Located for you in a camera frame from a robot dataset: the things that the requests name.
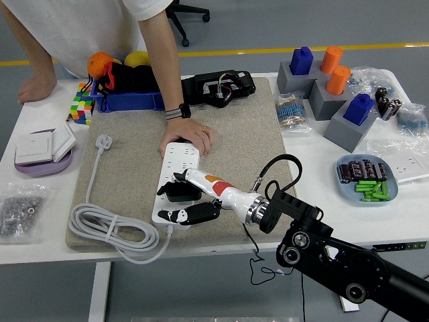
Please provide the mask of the person's left hand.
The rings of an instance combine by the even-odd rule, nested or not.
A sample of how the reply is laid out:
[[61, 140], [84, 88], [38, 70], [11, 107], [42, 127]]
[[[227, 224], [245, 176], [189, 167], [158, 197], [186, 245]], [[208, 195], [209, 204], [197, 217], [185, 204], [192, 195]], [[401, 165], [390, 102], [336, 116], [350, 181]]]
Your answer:
[[162, 157], [164, 157], [167, 145], [180, 138], [194, 144], [200, 155], [207, 155], [214, 142], [215, 134], [211, 127], [203, 125], [192, 118], [168, 120], [159, 146]]

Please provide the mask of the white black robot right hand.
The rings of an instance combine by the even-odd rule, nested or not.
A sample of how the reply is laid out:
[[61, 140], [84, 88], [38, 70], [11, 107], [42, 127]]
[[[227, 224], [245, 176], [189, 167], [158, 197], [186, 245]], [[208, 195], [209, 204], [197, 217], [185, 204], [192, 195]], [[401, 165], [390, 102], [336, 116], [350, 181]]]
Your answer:
[[234, 211], [244, 224], [259, 225], [269, 204], [255, 191], [243, 192], [231, 183], [195, 168], [173, 173], [157, 192], [158, 195], [167, 195], [171, 202], [197, 201], [202, 193], [214, 200], [178, 210], [161, 210], [158, 216], [172, 223], [194, 225], [216, 219], [221, 209], [225, 209]]

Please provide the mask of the person's right hand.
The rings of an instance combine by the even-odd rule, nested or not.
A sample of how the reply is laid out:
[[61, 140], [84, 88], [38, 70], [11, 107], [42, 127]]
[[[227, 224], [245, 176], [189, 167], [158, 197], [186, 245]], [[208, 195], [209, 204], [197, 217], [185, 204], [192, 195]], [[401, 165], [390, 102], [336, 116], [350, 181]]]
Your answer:
[[27, 102], [40, 101], [52, 94], [57, 79], [53, 77], [33, 76], [23, 82], [17, 93], [17, 101], [20, 104]]

